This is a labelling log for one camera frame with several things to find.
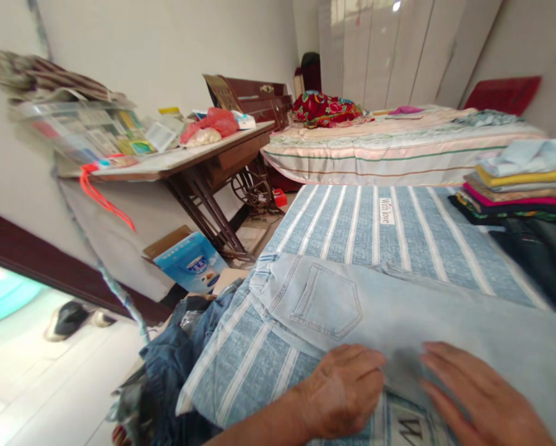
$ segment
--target hand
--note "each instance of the hand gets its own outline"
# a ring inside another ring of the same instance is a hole
[[[463,446],[555,445],[528,400],[488,364],[446,343],[425,343],[422,362],[464,405],[472,422],[428,381],[421,386]]]
[[[359,344],[325,355],[311,376],[292,389],[309,436],[335,439],[360,432],[379,401],[385,380],[379,367],[385,362],[380,352]]]

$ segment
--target red plastic bag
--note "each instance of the red plastic bag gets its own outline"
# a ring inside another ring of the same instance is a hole
[[[181,135],[181,143],[186,144],[189,139],[200,129],[212,127],[216,129],[223,138],[232,135],[239,130],[239,124],[233,114],[222,108],[208,108],[207,116],[196,123],[189,124]]]

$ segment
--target white plastic bag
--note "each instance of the white plastic bag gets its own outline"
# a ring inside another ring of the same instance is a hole
[[[206,144],[213,144],[222,139],[218,130],[211,127],[200,129],[189,139],[185,147],[198,147],[205,146]]]

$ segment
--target back pocket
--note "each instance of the back pocket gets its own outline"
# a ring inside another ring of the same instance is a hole
[[[342,340],[362,319],[356,283],[313,263],[290,319]]]

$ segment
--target white wardrobe door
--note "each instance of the white wardrobe door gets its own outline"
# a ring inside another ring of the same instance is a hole
[[[386,108],[410,103],[434,0],[401,0]]]
[[[468,0],[456,36],[455,52],[435,99],[437,105],[459,107],[500,6],[501,0]]]
[[[373,0],[345,0],[344,3],[344,88],[342,94],[344,98],[362,104],[365,100]]]
[[[344,0],[319,0],[319,56],[321,90],[330,96],[342,96],[344,85]]]
[[[373,2],[365,98],[362,102],[367,110],[382,110],[388,98],[389,77],[391,74],[396,35],[401,4],[394,8],[393,0]]]
[[[410,104],[435,102],[454,53],[455,38],[467,0],[435,0]]]

